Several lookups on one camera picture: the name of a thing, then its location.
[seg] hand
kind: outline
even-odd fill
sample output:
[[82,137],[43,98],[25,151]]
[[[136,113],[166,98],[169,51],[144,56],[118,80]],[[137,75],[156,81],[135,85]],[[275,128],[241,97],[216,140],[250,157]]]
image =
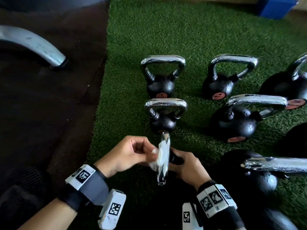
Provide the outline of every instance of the hand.
[[209,174],[202,166],[201,162],[191,152],[184,152],[174,149],[172,151],[176,156],[182,157],[185,161],[183,165],[169,164],[169,170],[175,171],[179,178],[192,185],[198,191],[198,188],[211,180]]
[[151,153],[154,149],[146,137],[128,135],[94,165],[109,178],[137,163],[156,161],[158,154]]

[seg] green turf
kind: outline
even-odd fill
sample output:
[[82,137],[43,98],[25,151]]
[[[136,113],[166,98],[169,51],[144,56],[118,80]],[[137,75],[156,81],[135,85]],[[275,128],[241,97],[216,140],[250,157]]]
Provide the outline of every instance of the green turf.
[[[235,86],[232,95],[256,93],[267,77],[285,69],[307,49],[305,32],[287,19],[259,18],[233,7],[206,2],[111,0],[107,33],[108,60],[88,154],[91,162],[105,155],[126,135],[147,136],[158,145],[159,137],[151,132],[144,113],[143,106],[149,97],[140,71],[140,61],[153,54],[177,54],[186,59],[187,66],[176,81],[174,97],[185,100],[189,109],[171,134],[172,146],[192,151],[205,166],[236,148],[278,155],[274,143],[291,127],[306,121],[307,107],[265,120],[245,143],[227,145],[205,135],[210,117],[224,103],[200,97],[208,61],[222,53],[258,57],[258,68]],[[239,68],[230,64],[218,67],[228,74]],[[110,179],[109,187],[127,194],[121,226],[136,213],[136,207],[146,205],[157,191],[149,174],[148,168],[134,167]],[[277,191],[283,200],[278,208],[300,229],[306,229],[306,187],[306,179],[293,178],[281,181]]]

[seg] orange label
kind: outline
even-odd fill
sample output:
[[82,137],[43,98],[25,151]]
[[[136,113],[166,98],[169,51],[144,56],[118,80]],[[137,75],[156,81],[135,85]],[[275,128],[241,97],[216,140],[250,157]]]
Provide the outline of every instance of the orange label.
[[158,93],[156,98],[167,98],[167,93]]
[[224,97],[226,97],[226,94],[223,93],[223,92],[220,92],[220,93],[215,93],[215,94],[213,94],[212,99],[213,99],[213,100],[221,100],[221,99],[223,99]]
[[302,98],[292,99],[288,101],[288,105],[286,106],[285,110],[293,110],[299,108],[306,104],[306,100]]
[[238,143],[238,142],[242,142],[244,140],[246,140],[246,137],[244,137],[244,136],[237,136],[237,137],[232,137],[232,138],[228,139],[227,141],[229,143]]

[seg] curved metal bar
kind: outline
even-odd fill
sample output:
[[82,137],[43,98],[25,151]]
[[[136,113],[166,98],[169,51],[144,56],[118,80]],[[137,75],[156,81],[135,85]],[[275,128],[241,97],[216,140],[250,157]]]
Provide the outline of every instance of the curved metal bar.
[[241,167],[255,171],[274,171],[284,173],[307,173],[306,158],[252,157]]
[[291,79],[294,81],[299,77],[299,71],[303,64],[307,61],[307,52],[300,55],[294,62],[292,62],[288,68],[287,72],[291,74]]
[[51,43],[39,35],[19,27],[1,26],[0,40],[22,45],[44,58],[51,68],[62,65],[66,57]]
[[146,80],[154,82],[154,75],[149,71],[147,65],[149,64],[158,64],[158,63],[174,63],[178,64],[178,69],[176,69],[172,76],[178,78],[179,74],[185,68],[185,59],[178,55],[151,55],[144,58],[141,61],[141,70]]
[[220,62],[232,62],[232,63],[243,63],[247,65],[247,68],[237,73],[239,80],[242,80],[247,76],[257,65],[258,59],[247,55],[232,55],[232,54],[221,54],[213,58],[208,65],[208,75],[213,75],[213,81],[217,79],[216,66]]
[[262,105],[276,105],[278,108],[267,108],[260,111],[259,114],[262,119],[265,119],[277,112],[285,109],[288,105],[288,100],[282,96],[260,95],[260,94],[239,94],[232,96],[226,103],[226,106],[235,106],[240,104],[262,104]]
[[150,117],[155,117],[157,112],[154,109],[174,108],[174,115],[177,118],[187,110],[188,104],[178,98],[153,98],[144,105],[145,111]]
[[165,151],[163,153],[167,154],[167,160],[164,162],[164,164],[162,166],[158,167],[158,171],[157,171],[157,181],[158,181],[158,185],[165,185],[166,182],[166,177],[167,177],[167,173],[169,170],[169,154],[171,151],[171,140],[169,137],[169,133],[167,131],[163,131],[161,134],[161,142],[164,141],[166,142],[166,146],[167,148],[165,149]]

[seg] blue container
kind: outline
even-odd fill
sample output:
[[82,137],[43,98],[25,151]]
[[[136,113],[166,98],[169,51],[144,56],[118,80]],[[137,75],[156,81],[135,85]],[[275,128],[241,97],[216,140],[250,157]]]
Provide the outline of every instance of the blue container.
[[296,4],[297,0],[259,0],[257,15],[265,18],[282,19]]

